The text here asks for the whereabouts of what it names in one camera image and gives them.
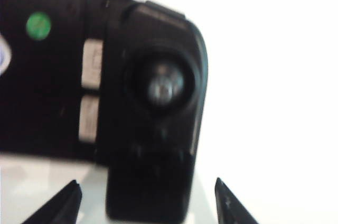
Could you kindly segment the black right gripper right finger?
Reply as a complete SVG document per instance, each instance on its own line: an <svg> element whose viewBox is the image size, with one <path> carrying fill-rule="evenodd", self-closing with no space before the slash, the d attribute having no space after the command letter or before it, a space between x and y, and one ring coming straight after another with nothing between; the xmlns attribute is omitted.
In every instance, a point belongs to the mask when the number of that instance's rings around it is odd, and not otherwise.
<svg viewBox="0 0 338 224"><path fill-rule="evenodd" d="M244 205L237 199L227 185L217 178L215 187L218 223L258 224Z"/></svg>

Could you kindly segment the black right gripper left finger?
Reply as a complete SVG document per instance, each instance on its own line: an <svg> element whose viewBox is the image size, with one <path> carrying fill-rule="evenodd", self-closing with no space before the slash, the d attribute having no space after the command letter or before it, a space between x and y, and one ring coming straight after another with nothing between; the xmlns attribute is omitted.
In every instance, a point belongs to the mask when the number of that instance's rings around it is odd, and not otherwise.
<svg viewBox="0 0 338 224"><path fill-rule="evenodd" d="M76 223L81 200L80 184L72 180L23 223Z"/></svg>

